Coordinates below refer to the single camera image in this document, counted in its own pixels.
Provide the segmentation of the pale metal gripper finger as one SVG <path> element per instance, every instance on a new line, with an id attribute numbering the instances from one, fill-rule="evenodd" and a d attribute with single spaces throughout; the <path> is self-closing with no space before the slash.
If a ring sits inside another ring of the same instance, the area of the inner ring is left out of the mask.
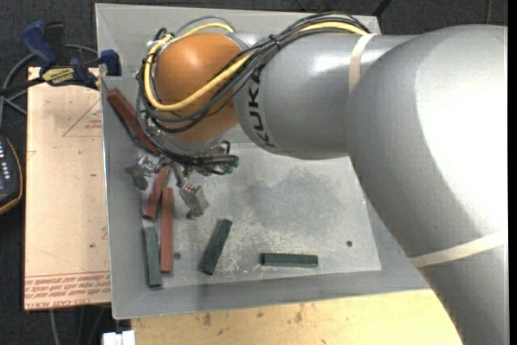
<path id="1" fill-rule="evenodd" d="M 130 166 L 125 168 L 137 189 L 145 191 L 149 186 L 149 180 L 155 175 L 157 161 L 149 157 L 139 157 Z"/>
<path id="2" fill-rule="evenodd" d="M 209 206 L 204 189 L 200 185 L 193 185 L 187 181 L 179 182 L 178 187 L 180 197 L 187 206 L 187 219 L 195 220 L 204 215 Z"/>

